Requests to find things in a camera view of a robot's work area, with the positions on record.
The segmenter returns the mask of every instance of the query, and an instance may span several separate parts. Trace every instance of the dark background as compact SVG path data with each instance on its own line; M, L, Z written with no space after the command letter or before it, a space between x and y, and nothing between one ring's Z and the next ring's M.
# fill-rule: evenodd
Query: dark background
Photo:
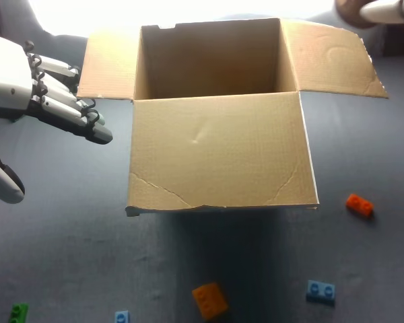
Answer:
M82 65L86 39L51 36L25 1L0 1L0 32ZM321 202L279 209L125 216L132 105L98 100L114 140L95 145L30 117L0 120L0 156L26 198L0 201L0 322L202 322L191 290L217 281L235 322L404 322L404 57L374 59L389 100L302 92ZM345 210L351 192L375 221ZM337 288L335 309L306 282Z

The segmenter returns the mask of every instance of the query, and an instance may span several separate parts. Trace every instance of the open cardboard box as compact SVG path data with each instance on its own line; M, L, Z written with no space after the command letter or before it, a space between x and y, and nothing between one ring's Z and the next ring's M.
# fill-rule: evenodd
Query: open cardboard box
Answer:
M95 33L78 96L133 100L133 215L317 205L299 91L387 98L357 35L277 18Z

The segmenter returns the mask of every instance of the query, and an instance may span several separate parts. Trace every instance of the orange lego brick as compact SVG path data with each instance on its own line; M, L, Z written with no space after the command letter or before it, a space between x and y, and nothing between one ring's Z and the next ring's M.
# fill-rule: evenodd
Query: orange lego brick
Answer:
M210 320L229 308L217 283L200 286L191 293L205 320Z
M373 210L372 203L356 194L350 194L345 205L350 209L360 213L364 217L369 218L372 214Z

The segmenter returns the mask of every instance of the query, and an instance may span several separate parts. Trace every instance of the cardboard flap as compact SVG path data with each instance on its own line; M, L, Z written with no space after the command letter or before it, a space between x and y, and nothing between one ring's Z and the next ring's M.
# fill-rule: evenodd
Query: cardboard flap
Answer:
M78 98L133 99L139 33L135 29L90 35Z
M297 90L387 98L364 43L348 30L281 20Z
M135 101L129 207L315 204L298 92Z

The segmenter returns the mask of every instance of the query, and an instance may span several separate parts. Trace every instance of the white robotic hand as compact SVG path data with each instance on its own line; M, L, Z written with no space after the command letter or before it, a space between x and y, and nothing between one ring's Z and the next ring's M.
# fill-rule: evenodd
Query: white robotic hand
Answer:
M79 68L32 54L33 48L31 42L23 49L0 38L0 118L28 115L94 143L111 142L112 133L104 126L102 115L94 110L96 103L87 105L74 95ZM22 181L0 160L0 199L19 203L24 194Z

